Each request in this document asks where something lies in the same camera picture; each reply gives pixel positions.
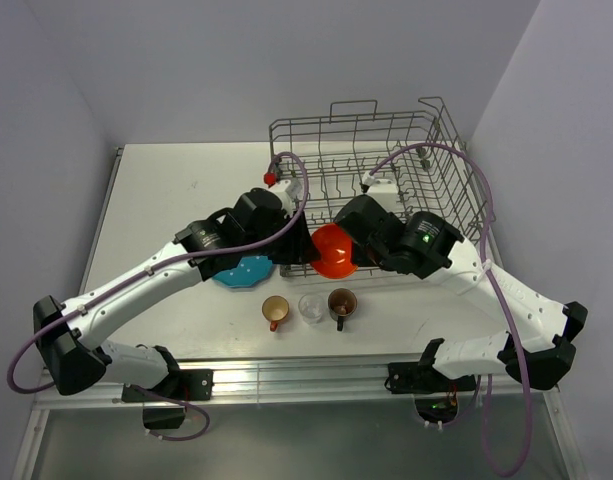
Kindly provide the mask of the orange bowl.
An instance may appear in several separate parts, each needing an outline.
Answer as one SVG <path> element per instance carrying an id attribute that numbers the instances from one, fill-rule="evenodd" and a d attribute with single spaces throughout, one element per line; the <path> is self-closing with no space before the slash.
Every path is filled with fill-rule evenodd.
<path id="1" fill-rule="evenodd" d="M 328 279 L 343 279 L 355 273 L 358 266 L 352 261 L 353 242 L 336 224 L 318 228 L 312 241 L 320 259 L 310 263 L 317 274 Z"/>

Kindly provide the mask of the clear glass tumbler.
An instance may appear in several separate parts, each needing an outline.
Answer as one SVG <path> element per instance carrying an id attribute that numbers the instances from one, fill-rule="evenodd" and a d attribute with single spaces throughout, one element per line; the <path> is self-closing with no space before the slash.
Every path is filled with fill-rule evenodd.
<path id="1" fill-rule="evenodd" d="M 308 325 L 319 323 L 325 310 L 325 301 L 317 294 L 305 294 L 298 302 L 299 314 Z"/>

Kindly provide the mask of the dark brown mug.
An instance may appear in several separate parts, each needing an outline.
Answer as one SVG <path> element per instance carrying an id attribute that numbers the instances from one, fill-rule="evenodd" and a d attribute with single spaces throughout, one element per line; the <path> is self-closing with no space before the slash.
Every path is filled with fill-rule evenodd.
<path id="1" fill-rule="evenodd" d="M 342 332 L 345 321 L 357 310 L 356 295 L 351 290 L 338 288 L 329 294 L 327 304 L 330 317 L 335 322 L 336 330 Z"/>

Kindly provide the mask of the orange ceramic cup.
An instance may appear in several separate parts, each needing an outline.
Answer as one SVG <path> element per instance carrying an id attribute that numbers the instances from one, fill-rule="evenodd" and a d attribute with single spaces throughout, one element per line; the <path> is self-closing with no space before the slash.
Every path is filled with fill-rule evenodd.
<path id="1" fill-rule="evenodd" d="M 264 300 L 261 312 L 269 322 L 269 330 L 276 332 L 279 325 L 287 319 L 290 313 L 290 305 L 284 297 L 273 295 Z"/>

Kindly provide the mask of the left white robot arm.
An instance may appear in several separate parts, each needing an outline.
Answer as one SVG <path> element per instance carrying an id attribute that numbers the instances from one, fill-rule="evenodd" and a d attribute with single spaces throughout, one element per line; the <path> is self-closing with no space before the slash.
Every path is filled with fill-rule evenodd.
<path id="1" fill-rule="evenodd" d="M 234 207 L 191 222 L 118 278 L 77 298 L 59 301 L 48 295 L 37 301 L 35 344 L 57 391 L 74 395 L 104 380 L 135 384 L 158 399 L 176 395 L 181 375 L 166 348 L 131 347 L 110 336 L 169 296 L 237 267 L 247 255 L 280 265 L 300 262 L 310 241 L 305 198 L 288 181 L 254 188 Z"/>

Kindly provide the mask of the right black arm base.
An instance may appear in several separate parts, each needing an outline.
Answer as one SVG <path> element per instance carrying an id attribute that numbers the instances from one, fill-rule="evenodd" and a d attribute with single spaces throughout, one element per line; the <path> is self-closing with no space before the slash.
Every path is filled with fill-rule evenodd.
<path id="1" fill-rule="evenodd" d="M 392 362 L 387 369 L 384 387 L 392 394 L 459 393 L 474 391 L 477 387 L 473 375 L 449 379 L 421 362 Z"/>

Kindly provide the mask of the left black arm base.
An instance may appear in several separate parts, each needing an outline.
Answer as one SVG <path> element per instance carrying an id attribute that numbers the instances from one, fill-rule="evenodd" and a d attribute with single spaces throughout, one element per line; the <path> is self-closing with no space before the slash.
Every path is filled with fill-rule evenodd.
<path id="1" fill-rule="evenodd" d="M 124 386 L 121 400 L 125 403 L 155 401 L 162 397 L 182 401 L 208 401 L 212 396 L 213 371 L 211 369 L 184 369 L 170 373 L 152 389 L 143 393 L 136 386 Z"/>

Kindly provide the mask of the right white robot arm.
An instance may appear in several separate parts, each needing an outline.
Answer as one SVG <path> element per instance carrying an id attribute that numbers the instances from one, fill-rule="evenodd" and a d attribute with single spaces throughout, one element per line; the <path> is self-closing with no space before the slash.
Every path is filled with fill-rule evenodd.
<path id="1" fill-rule="evenodd" d="M 499 333 L 467 341 L 431 340 L 418 361 L 390 365 L 391 392 L 472 391 L 477 377 L 501 374 L 547 391 L 570 371 L 573 341 L 588 315 L 580 303 L 562 304 L 529 288 L 480 258 L 456 227 L 429 211 L 402 221 L 361 195 L 341 209 L 334 223 L 361 258 L 440 286 L 504 325 Z"/>

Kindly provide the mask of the blue polka dot plate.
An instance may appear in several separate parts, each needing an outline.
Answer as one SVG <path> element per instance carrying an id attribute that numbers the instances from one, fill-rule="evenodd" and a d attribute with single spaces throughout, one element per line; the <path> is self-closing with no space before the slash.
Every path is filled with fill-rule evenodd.
<path id="1" fill-rule="evenodd" d="M 253 288 L 268 279 L 274 269 L 275 265 L 267 256 L 245 256 L 236 267 L 216 274 L 213 280 L 229 289 Z"/>

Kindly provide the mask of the aluminium mounting rail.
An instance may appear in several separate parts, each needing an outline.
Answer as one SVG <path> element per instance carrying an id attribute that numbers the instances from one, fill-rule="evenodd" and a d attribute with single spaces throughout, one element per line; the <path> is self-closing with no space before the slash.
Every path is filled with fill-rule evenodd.
<path id="1" fill-rule="evenodd" d="M 182 369 L 213 371 L 208 401 L 193 403 L 208 408 L 215 405 L 311 403 L 398 399 L 384 382 L 387 365 L 417 360 L 415 355 L 368 355 L 347 357 L 305 357 L 285 359 L 214 360 L 181 362 Z M 97 383 L 84 392 L 62 396 L 55 388 L 34 395 L 34 410 L 90 409 L 106 407 L 168 407 L 154 400 L 126 403 L 123 387 Z M 495 375 L 493 394 L 520 395 L 522 388 L 506 375 Z"/>

